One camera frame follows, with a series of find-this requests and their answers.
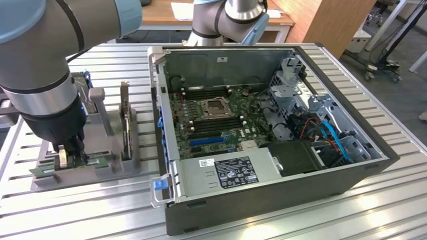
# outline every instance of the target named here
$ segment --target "wooden cabinet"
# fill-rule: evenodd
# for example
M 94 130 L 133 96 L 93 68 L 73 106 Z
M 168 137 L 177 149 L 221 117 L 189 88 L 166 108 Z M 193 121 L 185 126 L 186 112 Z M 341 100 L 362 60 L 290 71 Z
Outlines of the wooden cabinet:
M 273 0 L 294 21 L 286 43 L 321 43 L 338 58 L 376 0 Z

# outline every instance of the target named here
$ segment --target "motherboard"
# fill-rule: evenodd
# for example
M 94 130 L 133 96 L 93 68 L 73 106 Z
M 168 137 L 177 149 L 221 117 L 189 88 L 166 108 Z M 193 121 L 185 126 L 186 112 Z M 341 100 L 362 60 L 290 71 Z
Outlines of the motherboard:
M 224 86 L 169 94 L 180 158 L 257 148 L 274 135 L 260 102 L 268 96 L 249 86 Z

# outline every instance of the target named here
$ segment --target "slotted aluminum table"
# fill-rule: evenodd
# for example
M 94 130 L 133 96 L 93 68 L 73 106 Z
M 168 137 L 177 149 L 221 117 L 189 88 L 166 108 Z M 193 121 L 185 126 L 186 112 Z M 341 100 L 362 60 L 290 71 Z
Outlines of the slotted aluminum table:
M 158 175 L 146 44 L 102 44 L 70 62 L 90 71 L 105 88 L 105 105 L 116 109 L 120 82 L 129 82 L 137 110 L 140 175 L 98 184 L 32 193 L 28 169 L 36 166 L 41 140 L 20 119 L 0 152 L 0 238 L 5 239 L 423 239 L 427 238 L 425 147 L 384 109 L 328 51 L 301 48 L 328 75 L 400 160 L 342 195 L 194 231 L 165 234 L 161 208 L 152 208 L 149 179 Z M 317 80 L 308 81 L 317 92 Z

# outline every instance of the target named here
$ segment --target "cpu socket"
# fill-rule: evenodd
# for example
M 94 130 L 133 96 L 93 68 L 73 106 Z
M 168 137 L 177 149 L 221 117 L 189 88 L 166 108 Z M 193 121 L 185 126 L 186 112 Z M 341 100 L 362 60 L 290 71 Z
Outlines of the cpu socket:
M 228 105 L 229 101 L 224 98 L 214 98 L 200 102 L 204 119 L 218 119 L 232 117 L 234 114 Z

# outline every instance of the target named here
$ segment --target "gray robot arm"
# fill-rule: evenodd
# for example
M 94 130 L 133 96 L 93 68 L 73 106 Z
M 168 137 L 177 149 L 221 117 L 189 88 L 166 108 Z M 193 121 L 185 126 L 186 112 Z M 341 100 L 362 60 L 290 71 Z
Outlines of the gray robot arm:
M 141 24 L 138 0 L 0 0 L 0 87 L 33 133 L 81 148 L 85 113 L 65 57 Z
M 221 46 L 222 36 L 253 45 L 269 20 L 264 9 L 262 0 L 194 0 L 186 46 Z

